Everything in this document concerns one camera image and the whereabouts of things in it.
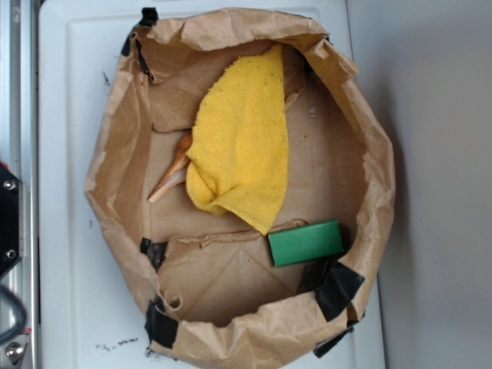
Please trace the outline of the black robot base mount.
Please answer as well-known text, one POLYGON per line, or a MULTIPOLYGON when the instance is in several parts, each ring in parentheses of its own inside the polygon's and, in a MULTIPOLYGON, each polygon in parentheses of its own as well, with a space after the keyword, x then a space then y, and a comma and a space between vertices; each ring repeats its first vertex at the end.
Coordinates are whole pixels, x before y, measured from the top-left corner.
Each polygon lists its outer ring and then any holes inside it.
POLYGON ((21 182, 1 162, 1 279, 23 256, 21 241, 21 182))

